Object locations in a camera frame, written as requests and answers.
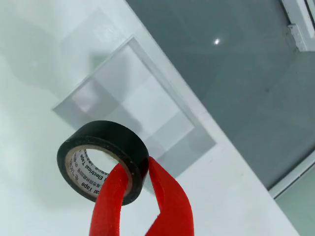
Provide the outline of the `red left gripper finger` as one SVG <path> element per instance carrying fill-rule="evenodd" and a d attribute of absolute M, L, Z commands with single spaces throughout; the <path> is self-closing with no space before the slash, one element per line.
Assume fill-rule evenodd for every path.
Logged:
<path fill-rule="evenodd" d="M 89 235 L 118 236 L 120 234 L 120 214 L 127 185 L 127 174 L 123 166 L 117 164 L 108 175 L 97 197 Z"/>

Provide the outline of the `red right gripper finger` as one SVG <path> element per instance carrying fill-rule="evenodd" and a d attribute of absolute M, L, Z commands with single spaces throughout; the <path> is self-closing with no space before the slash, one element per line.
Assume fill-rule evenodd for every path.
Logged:
<path fill-rule="evenodd" d="M 149 158 L 149 174 L 160 214 L 146 235 L 193 236 L 192 209 L 180 184 L 152 157 Z"/>

